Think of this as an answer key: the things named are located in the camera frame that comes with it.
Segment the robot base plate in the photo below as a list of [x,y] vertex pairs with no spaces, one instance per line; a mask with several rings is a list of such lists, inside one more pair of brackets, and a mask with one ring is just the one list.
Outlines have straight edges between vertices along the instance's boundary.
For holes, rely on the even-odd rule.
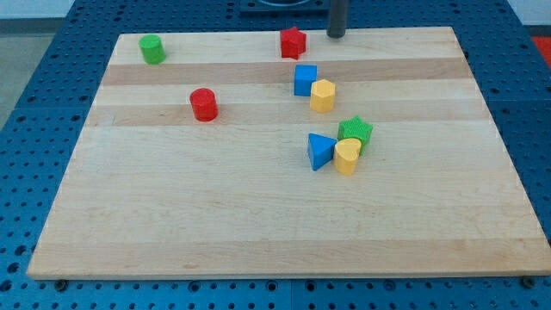
[[326,14],[328,0],[239,0],[240,16],[302,16]]

